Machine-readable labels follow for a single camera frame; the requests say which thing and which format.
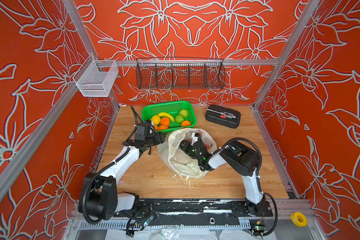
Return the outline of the translucent printed plastic bag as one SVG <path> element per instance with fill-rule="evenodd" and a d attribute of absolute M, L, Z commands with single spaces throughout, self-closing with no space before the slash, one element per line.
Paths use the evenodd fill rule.
<path fill-rule="evenodd" d="M 200 179 L 207 172 L 202 171 L 199 167 L 198 160 L 192 159 L 181 149 L 181 141 L 193 140 L 195 134 L 200 134 L 203 144 L 207 151 L 212 153 L 217 150 L 217 144 L 212 136 L 203 129 L 183 128 L 175 130 L 166 135 L 165 142 L 157 146 L 159 158 L 175 174 L 185 177 Z"/>

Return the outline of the orange toy tangerine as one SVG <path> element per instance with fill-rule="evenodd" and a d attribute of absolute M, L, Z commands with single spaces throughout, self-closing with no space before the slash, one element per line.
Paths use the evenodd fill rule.
<path fill-rule="evenodd" d="M 158 127 L 158 130 L 161 131 L 161 130 L 167 130 L 169 127 L 167 125 L 160 125 Z"/>

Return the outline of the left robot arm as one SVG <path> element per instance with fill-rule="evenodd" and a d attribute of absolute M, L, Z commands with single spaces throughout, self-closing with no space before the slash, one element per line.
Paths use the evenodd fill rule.
<path fill-rule="evenodd" d="M 150 155 L 152 147 L 164 143 L 165 135 L 156 131 L 152 121 L 143 121 L 134 107 L 134 130 L 122 142 L 123 149 L 108 165 L 96 173 L 88 173 L 83 181 L 78 211 L 91 225 L 109 220 L 121 214 L 135 221 L 143 217 L 134 217 L 137 213 L 139 196 L 134 193 L 118 193 L 117 185 L 124 173 L 145 152 Z"/>

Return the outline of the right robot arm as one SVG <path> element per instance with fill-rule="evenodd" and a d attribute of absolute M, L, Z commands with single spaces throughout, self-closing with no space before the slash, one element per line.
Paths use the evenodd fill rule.
<path fill-rule="evenodd" d="M 211 172 L 221 165 L 229 164 L 242 176 L 246 191 L 246 213 L 252 217 L 272 215 L 260 184 L 263 158 L 254 143 L 244 138 L 233 138 L 213 153 L 209 153 L 201 135 L 196 134 L 191 141 L 182 140 L 180 149 L 196 160 L 203 172 Z"/>

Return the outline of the yellow toy lemon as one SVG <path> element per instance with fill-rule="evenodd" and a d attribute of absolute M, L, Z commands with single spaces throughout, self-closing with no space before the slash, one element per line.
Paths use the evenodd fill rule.
<path fill-rule="evenodd" d="M 161 123 L 161 118 L 158 115 L 154 115 L 153 117 L 151 117 L 151 121 L 154 123 L 154 125 L 159 126 L 159 124 Z"/>

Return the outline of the green toy fruit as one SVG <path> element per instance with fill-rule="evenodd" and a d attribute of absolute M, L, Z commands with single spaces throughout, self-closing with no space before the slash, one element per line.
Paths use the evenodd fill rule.
<path fill-rule="evenodd" d="M 189 111 L 186 109 L 182 109 L 180 110 L 179 114 L 182 115 L 183 118 L 187 118 L 189 116 Z"/>

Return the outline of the yellow-green toy starfruit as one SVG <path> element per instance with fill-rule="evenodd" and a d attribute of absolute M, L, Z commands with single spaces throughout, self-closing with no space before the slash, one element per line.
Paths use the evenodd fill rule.
<path fill-rule="evenodd" d="M 178 124 L 181 124 L 184 120 L 185 120 L 185 117 L 183 115 L 178 114 L 175 117 L 175 122 L 178 123 Z"/>

